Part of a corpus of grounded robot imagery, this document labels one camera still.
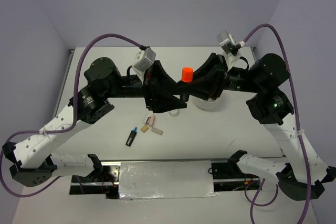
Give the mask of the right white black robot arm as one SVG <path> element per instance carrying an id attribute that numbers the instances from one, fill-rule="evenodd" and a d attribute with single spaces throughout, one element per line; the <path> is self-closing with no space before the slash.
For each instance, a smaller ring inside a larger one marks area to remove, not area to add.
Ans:
<path id="1" fill-rule="evenodd" d="M 239 150 L 228 159 L 229 173 L 270 180 L 295 201 L 317 199 L 323 185 L 335 180 L 335 168 L 312 148 L 299 127 L 297 110 L 280 90 L 289 78 L 284 60 L 276 54 L 266 54 L 246 69 L 229 67 L 222 56 L 212 54 L 197 70 L 184 68 L 178 88 L 202 100 L 215 100 L 224 90 L 252 93 L 246 102 L 252 117 L 274 137 L 287 161 L 272 162 Z"/>

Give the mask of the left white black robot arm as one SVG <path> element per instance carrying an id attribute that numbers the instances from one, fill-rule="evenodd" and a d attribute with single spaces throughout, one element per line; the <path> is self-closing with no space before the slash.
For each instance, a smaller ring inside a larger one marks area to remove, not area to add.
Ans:
<path id="1" fill-rule="evenodd" d="M 56 155 L 55 150 L 112 111 L 111 98 L 143 98 L 146 108 L 154 113 L 186 108 L 179 84 L 158 60 L 138 60 L 131 69 L 133 74 L 122 76 L 110 58 L 95 60 L 84 73 L 87 85 L 74 89 L 73 97 L 54 119 L 38 131 L 29 131 L 22 142 L 6 142 L 2 154 L 12 162 L 12 179 L 26 187 L 69 175 L 98 181 L 103 166 L 97 155 L 73 158 Z"/>

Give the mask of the orange cap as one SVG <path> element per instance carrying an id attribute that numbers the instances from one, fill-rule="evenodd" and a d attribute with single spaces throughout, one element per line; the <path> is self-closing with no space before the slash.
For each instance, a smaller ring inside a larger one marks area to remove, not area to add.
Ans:
<path id="1" fill-rule="evenodd" d="M 189 83 L 193 81 L 193 74 L 194 74 L 193 68 L 190 68 L 190 67 L 182 68 L 181 81 L 185 83 Z"/>

